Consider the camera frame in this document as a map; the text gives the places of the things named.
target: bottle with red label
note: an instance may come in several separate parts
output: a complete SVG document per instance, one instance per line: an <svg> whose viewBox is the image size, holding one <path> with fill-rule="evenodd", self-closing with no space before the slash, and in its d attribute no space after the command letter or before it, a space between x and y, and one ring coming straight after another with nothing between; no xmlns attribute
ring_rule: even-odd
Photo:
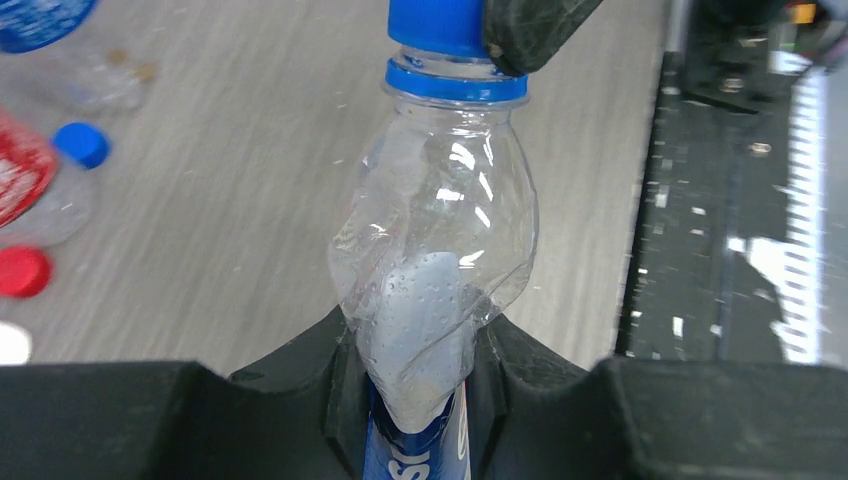
<svg viewBox="0 0 848 480"><path fill-rule="evenodd" d="M0 1L0 52L27 85L85 112L140 106L155 66L93 15L98 0Z"/></svg>
<svg viewBox="0 0 848 480"><path fill-rule="evenodd" d="M97 204L87 169L108 155L106 137L90 125L67 125L51 144L0 110L0 246L47 247L80 230Z"/></svg>

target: gray floor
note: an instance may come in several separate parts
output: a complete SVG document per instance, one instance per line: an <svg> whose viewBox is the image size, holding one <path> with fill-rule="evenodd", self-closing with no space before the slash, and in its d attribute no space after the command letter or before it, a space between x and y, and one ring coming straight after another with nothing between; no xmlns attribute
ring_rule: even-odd
<svg viewBox="0 0 848 480"><path fill-rule="evenodd" d="M389 112L387 0L103 2L162 74L116 140L103 207L54 250L43 295L0 306L36 362L253 361L334 305L324 261L342 185ZM630 243L664 2L606 0L514 116L539 191L530 286L508 311L580 365L604 355ZM2 59L2 62L13 60ZM0 72L5 63L0 62ZM69 117L0 102L55 128Z"/></svg>

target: clear plastic bottle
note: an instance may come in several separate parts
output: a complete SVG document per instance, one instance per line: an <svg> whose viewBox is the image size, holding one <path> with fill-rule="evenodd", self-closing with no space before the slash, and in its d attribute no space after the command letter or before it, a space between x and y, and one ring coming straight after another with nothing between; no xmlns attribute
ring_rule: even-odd
<svg viewBox="0 0 848 480"><path fill-rule="evenodd" d="M95 180L76 158L0 111L0 246L68 240L94 215Z"/></svg>
<svg viewBox="0 0 848 480"><path fill-rule="evenodd" d="M401 434L430 431L451 411L477 329L522 292L536 253L536 191L510 125L527 79L488 59L482 3L391 2L389 34L403 44L386 72L394 115L359 163L328 250L360 356ZM403 442L389 443L397 451ZM400 453L375 467L382 473L367 459L366 478L407 478L405 468L463 478L433 475L436 452ZM413 456L426 465L410 465Z"/></svg>
<svg viewBox="0 0 848 480"><path fill-rule="evenodd" d="M97 22L97 0L0 3L0 51L27 82L86 113L131 110L155 76L123 40Z"/></svg>

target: blue label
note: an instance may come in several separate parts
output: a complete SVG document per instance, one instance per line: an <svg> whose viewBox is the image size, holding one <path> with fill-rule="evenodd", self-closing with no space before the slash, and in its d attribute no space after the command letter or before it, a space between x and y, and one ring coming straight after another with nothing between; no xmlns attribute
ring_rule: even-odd
<svg viewBox="0 0 848 480"><path fill-rule="evenodd" d="M25 53L74 31L97 0L0 0L0 50Z"/></svg>
<svg viewBox="0 0 848 480"><path fill-rule="evenodd" d="M403 433L380 396L372 396L365 480L470 480L465 386L423 432Z"/></svg>

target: bottle label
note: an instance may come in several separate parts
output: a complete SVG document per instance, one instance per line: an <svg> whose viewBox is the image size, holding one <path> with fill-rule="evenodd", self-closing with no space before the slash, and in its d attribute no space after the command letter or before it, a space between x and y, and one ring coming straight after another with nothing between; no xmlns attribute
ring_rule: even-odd
<svg viewBox="0 0 848 480"><path fill-rule="evenodd" d="M398 430L373 393L365 444L368 480L471 480L468 409L463 383L445 410L421 433Z"/></svg>
<svg viewBox="0 0 848 480"><path fill-rule="evenodd" d="M97 0L0 0L0 51L25 53L76 30Z"/></svg>
<svg viewBox="0 0 848 480"><path fill-rule="evenodd" d="M58 169L47 140L0 110L0 228L38 201Z"/></svg>

